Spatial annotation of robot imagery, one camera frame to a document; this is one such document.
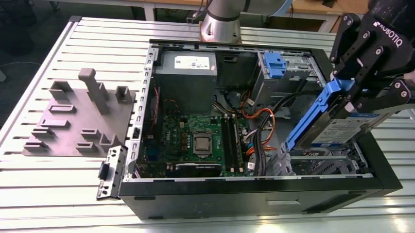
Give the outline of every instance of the metal bracket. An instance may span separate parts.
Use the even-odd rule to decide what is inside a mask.
[[[126,147],[117,146],[108,150],[106,159],[98,169],[100,183],[96,200],[120,200],[117,196],[126,158]]]

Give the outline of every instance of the blue plastic latch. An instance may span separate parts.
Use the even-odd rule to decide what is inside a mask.
[[[273,52],[265,52],[264,62],[269,71],[269,77],[272,79],[281,78],[285,73],[285,61],[281,58],[280,54]]]

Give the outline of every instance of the table surface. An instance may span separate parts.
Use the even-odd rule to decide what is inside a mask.
[[[106,89],[141,90],[148,39],[198,40],[198,26],[181,23],[82,18],[67,23],[0,131],[0,231],[38,232],[360,232],[415,231],[415,125],[406,111],[372,134],[404,189],[313,215],[141,221],[122,201],[94,200],[102,158],[25,157],[30,135],[55,80],[73,88],[82,67],[96,69]],[[318,48],[329,53],[332,34],[241,28],[244,44]]]
[[[144,0],[145,2],[156,3],[170,3],[170,4],[182,4],[182,5],[200,5],[201,0]],[[344,12],[344,9],[337,3],[333,4],[332,8],[321,5],[321,0],[293,0],[292,6],[294,12],[297,13],[310,13],[310,14],[328,14],[328,15],[340,15]]]
[[[368,11],[368,0],[337,0],[344,12],[364,14]]]

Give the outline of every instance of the workbench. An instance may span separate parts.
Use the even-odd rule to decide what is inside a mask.
[[[77,233],[415,231],[412,110],[393,115],[372,130],[404,188],[328,214],[141,221],[122,201],[94,200],[102,158],[21,155],[50,98],[51,82],[65,80],[73,88],[85,88],[77,81],[77,72],[90,67],[106,89],[125,85],[141,91],[150,38],[194,41],[198,26],[102,18],[82,18],[66,24],[0,131],[0,230]],[[318,48],[326,54],[333,39],[334,35],[328,33],[241,28],[244,44]]]
[[[178,9],[197,11],[201,0],[55,0],[61,2],[71,3],[90,3],[117,6],[141,7],[144,9],[144,15],[146,21],[156,20],[156,9]],[[321,26],[318,32],[328,33],[336,23],[338,16],[344,13],[344,9],[334,3],[332,8],[321,5],[321,0],[294,0],[292,2],[293,13],[290,15],[290,8],[281,17],[317,19],[321,20]]]

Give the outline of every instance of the ram slot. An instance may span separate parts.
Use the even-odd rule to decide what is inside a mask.
[[[230,141],[230,131],[229,131],[229,119],[226,117],[221,118],[221,141],[222,149],[225,153],[225,170],[233,170],[233,156],[232,156],[232,141]]]
[[[234,118],[228,119],[228,127],[229,127],[229,137],[230,137],[230,148],[232,148],[232,159],[233,159],[233,169],[238,170],[238,133],[237,133],[237,125]]]

